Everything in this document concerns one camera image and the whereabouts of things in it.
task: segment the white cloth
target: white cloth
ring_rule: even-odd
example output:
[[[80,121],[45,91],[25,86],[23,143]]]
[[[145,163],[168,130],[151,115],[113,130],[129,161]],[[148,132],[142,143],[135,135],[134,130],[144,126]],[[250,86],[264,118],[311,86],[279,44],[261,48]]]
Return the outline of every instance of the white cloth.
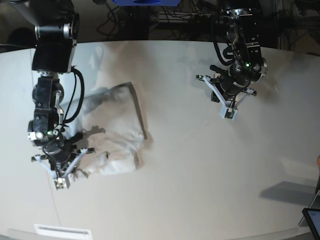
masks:
[[[78,101],[71,104],[69,118],[77,106]],[[67,104],[62,106],[65,113],[67,107]],[[130,82],[104,94],[85,98],[79,115],[67,125],[69,127],[65,128],[64,133],[67,139],[76,133],[84,133],[83,140],[77,143],[78,149],[95,149],[95,153],[86,154],[79,163],[78,169],[85,175],[114,175],[137,169],[136,153],[147,136],[138,98]]]

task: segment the white table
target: white table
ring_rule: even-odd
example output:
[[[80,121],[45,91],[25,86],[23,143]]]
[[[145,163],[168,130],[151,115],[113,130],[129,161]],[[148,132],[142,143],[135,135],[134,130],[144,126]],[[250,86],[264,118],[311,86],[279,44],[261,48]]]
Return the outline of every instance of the white table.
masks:
[[[219,64],[212,43],[79,44],[73,64],[85,94],[133,82],[149,138],[138,171],[91,176],[60,191],[30,161],[38,152],[27,138],[37,82],[32,51],[0,54],[0,234],[34,232],[33,224],[91,229],[94,240],[277,239],[306,231],[297,226],[308,199],[295,202],[290,194],[312,191],[319,175],[320,58],[267,48],[262,54],[268,74],[232,122],[220,118],[220,104],[195,80]],[[68,101],[74,77],[61,82]]]

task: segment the black equipment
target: black equipment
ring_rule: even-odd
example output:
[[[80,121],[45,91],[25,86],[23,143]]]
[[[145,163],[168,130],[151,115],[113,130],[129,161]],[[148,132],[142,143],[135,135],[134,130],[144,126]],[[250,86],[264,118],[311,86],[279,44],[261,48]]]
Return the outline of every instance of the black equipment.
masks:
[[[93,148],[77,150],[75,143],[83,138],[81,132],[70,139],[63,136],[66,124],[79,114],[85,95],[83,76],[72,67],[79,15],[71,0],[12,0],[9,4],[35,25],[36,49],[32,70],[40,72],[41,76],[32,92],[35,110],[28,125],[28,138],[35,147],[42,149],[44,155],[36,155],[31,160],[40,162],[52,175],[57,189],[68,188],[68,174],[77,169],[84,154],[94,151]],[[58,74],[71,72],[80,80],[81,96],[75,113],[67,119],[68,111],[65,114],[60,106],[64,89]],[[49,160],[50,169],[43,160]]]
[[[262,57],[257,32],[256,15],[259,14],[256,0],[221,0],[220,12],[211,19],[211,36],[214,48],[224,70],[216,65],[210,69],[216,76],[196,78],[205,81],[212,91],[211,100],[221,102],[221,116],[234,120],[238,112],[237,106],[243,101],[237,101],[240,93],[256,96],[257,92],[249,88],[252,82],[257,82],[267,74],[267,62]],[[223,36],[227,48],[221,55],[217,42],[216,29],[225,29]]]
[[[33,120],[28,125],[28,138],[34,146],[42,149],[44,155],[37,155],[31,160],[40,162],[46,168],[57,189],[68,188],[68,174],[77,169],[77,164],[84,154],[94,151],[93,148],[77,150],[75,143],[83,138],[82,133],[77,133],[70,139],[63,136],[66,124],[75,120],[79,114],[85,94],[83,76],[72,67],[77,46],[79,15],[75,12],[71,0],[0,0],[0,3],[2,2],[9,2],[35,25],[36,49],[32,70],[40,72],[41,77],[32,92],[35,110]],[[240,92],[255,95],[256,93],[247,87],[266,74],[267,66],[261,55],[253,14],[257,6],[256,0],[221,0],[221,16],[212,15],[214,47],[221,63],[229,67],[229,70],[215,65],[210,67],[220,74],[211,82],[217,89],[212,94],[213,101],[233,102]],[[228,47],[223,51],[223,56],[228,61],[225,61],[220,53],[215,32],[217,26],[224,28],[227,33],[225,39]],[[65,114],[60,106],[64,89],[59,83],[58,74],[71,72],[80,80],[81,96],[75,113],[67,118],[70,105]],[[236,108],[234,104],[227,107]],[[50,169],[43,163],[46,159],[49,160]]]

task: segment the white vent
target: white vent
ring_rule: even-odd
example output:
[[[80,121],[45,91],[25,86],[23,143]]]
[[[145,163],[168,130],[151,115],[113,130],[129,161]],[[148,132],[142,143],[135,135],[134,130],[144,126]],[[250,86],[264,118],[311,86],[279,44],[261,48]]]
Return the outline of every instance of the white vent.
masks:
[[[62,239],[93,240],[91,231],[87,229],[46,226],[40,224],[35,224],[34,227],[38,235]]]

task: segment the wire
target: wire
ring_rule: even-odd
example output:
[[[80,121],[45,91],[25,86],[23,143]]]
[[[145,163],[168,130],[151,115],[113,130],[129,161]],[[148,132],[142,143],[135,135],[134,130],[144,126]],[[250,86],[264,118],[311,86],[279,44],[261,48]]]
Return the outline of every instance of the wire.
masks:
[[[230,45],[230,40],[227,38],[227,36],[224,36],[224,40],[225,40],[225,43],[227,44],[227,46],[231,49],[233,56],[240,62],[240,59],[238,58],[238,55],[236,54],[233,47]]]
[[[199,10],[199,8],[198,8],[198,6],[197,6],[197,4],[196,4],[196,0],[192,0],[192,4],[195,6],[195,9],[196,9],[197,12],[202,13],[202,12]]]
[[[107,20],[106,20],[105,22],[101,23],[95,30],[96,30],[99,34],[106,36],[107,39],[108,39],[108,38],[111,36],[111,34],[114,32],[114,30],[116,29],[116,27],[117,27],[117,19],[116,19],[116,15],[115,15],[115,13],[114,13],[114,10],[118,9],[119,6],[115,7],[114,9],[112,9],[107,2],[105,2],[105,5],[106,5],[106,7],[107,7],[108,10],[109,10],[109,12],[108,12],[108,14],[107,14]],[[111,18],[109,17],[109,13],[112,14],[112,17],[113,17],[114,21],[111,21]],[[103,26],[105,26],[107,23],[109,23],[110,21],[111,21],[111,22],[114,22],[113,28],[112,28],[112,30],[110,31],[110,33],[104,33],[104,32],[102,32],[100,29],[101,29]]]
[[[167,11],[165,10],[165,8],[163,6],[161,6],[162,10],[164,11],[165,13],[165,16],[166,16],[166,19],[168,19],[168,23],[170,23],[170,20],[169,20],[169,17],[168,17],[168,14],[167,14]],[[170,29],[171,32],[172,32],[172,35],[175,37],[176,40],[179,40],[177,35],[175,34],[174,30],[173,29]]]
[[[69,112],[71,103],[72,103],[72,101],[74,100],[74,96],[75,96],[75,92],[76,92],[76,88],[77,88],[77,76],[76,76],[76,74],[75,74],[74,72],[73,72],[73,75],[74,75],[74,89],[73,89],[73,93],[72,93],[72,96],[71,96],[71,99],[70,99],[68,108],[66,109],[66,113],[65,113],[65,116],[64,116],[64,120],[63,120],[63,121],[66,121],[66,119],[67,119],[67,115],[68,115],[68,112]]]
[[[217,38],[216,38],[216,35],[215,35],[215,17],[212,16],[212,20],[211,20],[211,37],[212,37],[212,42],[213,42],[213,45],[214,45],[214,49],[215,49],[215,52],[216,52],[216,55],[219,59],[219,61],[221,62],[222,65],[224,66],[230,66],[231,64],[234,63],[234,60],[229,60],[229,61],[225,61],[223,59],[223,57],[221,56],[221,52],[220,52],[220,49],[219,49],[219,45],[218,45],[218,42],[217,42]]]
[[[80,99],[79,99],[78,107],[76,108],[76,110],[75,110],[75,112],[74,112],[72,117],[70,117],[69,119],[65,119],[63,121],[64,124],[71,123],[73,120],[76,119],[76,117],[80,113],[80,110],[81,110],[81,107],[82,107],[82,103],[84,102],[84,98],[85,98],[85,81],[84,81],[84,77],[82,76],[82,74],[81,74],[81,72],[79,70],[75,69],[75,67],[71,68],[71,72],[75,73],[79,77],[80,86],[81,86],[81,92],[80,92]]]

